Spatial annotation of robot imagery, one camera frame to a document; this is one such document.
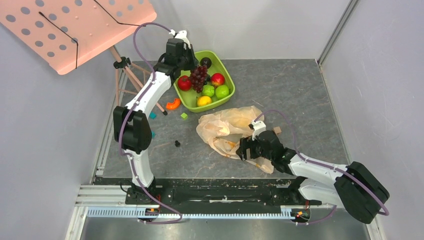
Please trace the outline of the beige plastic banana-print bag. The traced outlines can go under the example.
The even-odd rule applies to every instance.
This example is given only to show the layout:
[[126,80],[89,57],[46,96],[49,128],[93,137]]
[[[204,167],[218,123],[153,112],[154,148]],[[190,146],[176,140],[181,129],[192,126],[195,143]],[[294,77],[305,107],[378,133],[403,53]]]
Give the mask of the beige plastic banana-print bag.
[[240,160],[236,153],[240,139],[252,135],[253,130],[249,124],[261,113],[253,105],[216,111],[199,118],[196,132],[218,154]]

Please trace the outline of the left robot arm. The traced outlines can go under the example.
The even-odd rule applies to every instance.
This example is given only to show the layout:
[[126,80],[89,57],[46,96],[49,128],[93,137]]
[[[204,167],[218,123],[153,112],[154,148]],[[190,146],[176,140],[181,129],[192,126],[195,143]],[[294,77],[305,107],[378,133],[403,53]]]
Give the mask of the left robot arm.
[[140,187],[138,197],[145,204],[153,203],[157,190],[148,156],[153,135],[148,117],[162,95],[180,77],[182,71],[198,66],[193,46],[187,37],[167,40],[165,52],[155,65],[149,65],[151,74],[139,93],[125,106],[113,110],[114,137],[120,153],[130,164],[132,182]]

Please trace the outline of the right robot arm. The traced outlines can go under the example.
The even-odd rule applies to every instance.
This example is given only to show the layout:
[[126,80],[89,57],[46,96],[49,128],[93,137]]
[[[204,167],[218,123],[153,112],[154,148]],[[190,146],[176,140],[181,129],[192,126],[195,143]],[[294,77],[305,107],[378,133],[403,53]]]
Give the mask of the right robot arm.
[[295,204],[319,201],[343,207],[354,219],[370,224],[376,215],[386,215],[389,191],[360,162],[349,165],[317,160],[283,146],[277,135],[266,130],[242,137],[236,154],[241,160],[264,158],[279,172],[295,176],[289,199]]

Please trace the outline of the red fake grape bunch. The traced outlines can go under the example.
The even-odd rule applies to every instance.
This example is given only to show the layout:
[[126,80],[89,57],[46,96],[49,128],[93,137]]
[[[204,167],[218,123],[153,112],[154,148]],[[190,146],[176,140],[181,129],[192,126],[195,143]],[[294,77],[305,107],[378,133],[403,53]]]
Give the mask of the red fake grape bunch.
[[208,76],[208,67],[207,65],[200,65],[194,70],[190,71],[188,79],[191,82],[191,87],[197,93],[203,91],[203,86],[205,85],[206,79]]

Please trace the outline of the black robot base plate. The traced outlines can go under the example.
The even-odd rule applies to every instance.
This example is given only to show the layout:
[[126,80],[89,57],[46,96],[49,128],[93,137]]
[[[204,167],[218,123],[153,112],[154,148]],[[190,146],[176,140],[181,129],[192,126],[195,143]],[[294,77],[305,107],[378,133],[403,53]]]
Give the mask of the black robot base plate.
[[287,178],[156,178],[147,191],[135,184],[125,190],[126,204],[166,205],[200,203],[266,203],[270,205],[319,206],[307,200],[294,179]]

